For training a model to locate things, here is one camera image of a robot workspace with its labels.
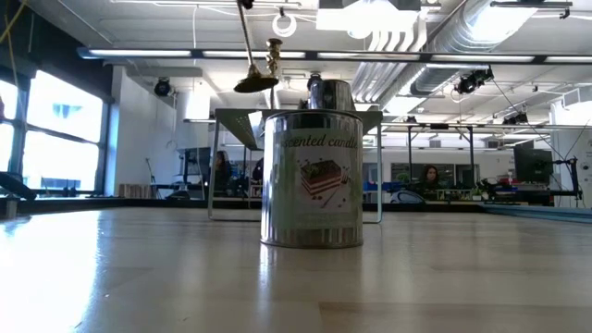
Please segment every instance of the cake picture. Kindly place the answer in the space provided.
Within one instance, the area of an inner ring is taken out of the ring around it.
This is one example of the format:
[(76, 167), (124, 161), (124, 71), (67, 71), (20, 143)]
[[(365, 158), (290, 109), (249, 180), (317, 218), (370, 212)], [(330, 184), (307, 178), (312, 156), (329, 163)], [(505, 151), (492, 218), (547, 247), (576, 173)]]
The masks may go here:
[(341, 167), (332, 160), (306, 164), (300, 172), (302, 185), (310, 195), (335, 189), (341, 184)]

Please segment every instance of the window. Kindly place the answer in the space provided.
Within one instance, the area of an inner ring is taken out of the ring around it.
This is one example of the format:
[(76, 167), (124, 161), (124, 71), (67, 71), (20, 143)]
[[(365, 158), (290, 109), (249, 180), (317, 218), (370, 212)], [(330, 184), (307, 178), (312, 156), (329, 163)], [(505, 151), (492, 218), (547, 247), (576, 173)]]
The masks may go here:
[(14, 119), (17, 114), (17, 98), (19, 91), (17, 87), (0, 80), (0, 97), (4, 103), (4, 117)]
[(99, 148), (29, 131), (23, 157), (23, 182), (32, 189), (94, 190)]
[(37, 71), (31, 81), (27, 122), (99, 142), (103, 101), (62, 80)]
[(12, 126), (0, 124), (0, 171), (8, 171), (8, 162), (12, 152)]

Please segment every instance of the silver can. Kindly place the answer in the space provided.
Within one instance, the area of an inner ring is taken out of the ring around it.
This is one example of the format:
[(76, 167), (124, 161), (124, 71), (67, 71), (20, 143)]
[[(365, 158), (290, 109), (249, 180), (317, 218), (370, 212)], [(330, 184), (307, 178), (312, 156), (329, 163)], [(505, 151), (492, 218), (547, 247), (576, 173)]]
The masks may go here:
[(363, 243), (362, 120), (294, 111), (265, 122), (261, 242), (295, 248)]

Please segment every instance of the can label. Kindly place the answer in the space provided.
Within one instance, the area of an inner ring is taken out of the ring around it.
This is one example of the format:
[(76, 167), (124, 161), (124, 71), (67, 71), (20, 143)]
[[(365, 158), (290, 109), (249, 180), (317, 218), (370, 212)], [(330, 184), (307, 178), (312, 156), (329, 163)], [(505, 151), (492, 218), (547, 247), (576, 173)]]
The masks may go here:
[(267, 191), (275, 228), (350, 228), (362, 221), (359, 133), (293, 129), (275, 133)]

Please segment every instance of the can lid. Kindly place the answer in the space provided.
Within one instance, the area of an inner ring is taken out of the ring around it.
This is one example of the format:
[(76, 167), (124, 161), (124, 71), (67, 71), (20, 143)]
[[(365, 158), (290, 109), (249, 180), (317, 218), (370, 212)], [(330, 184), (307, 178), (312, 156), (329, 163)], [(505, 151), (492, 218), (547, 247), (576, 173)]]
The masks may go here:
[(362, 121), (362, 119), (351, 112), (348, 111), (336, 111), (336, 110), (327, 110), (327, 109), (312, 109), (312, 110), (294, 110), (294, 111), (286, 111), (276, 113), (273, 116), (269, 116), (267, 120), (272, 119), (274, 117), (284, 117), (284, 116), (291, 116), (291, 115), (327, 115), (332, 114), (336, 116), (345, 116), (345, 117), (352, 117), (354, 119)]

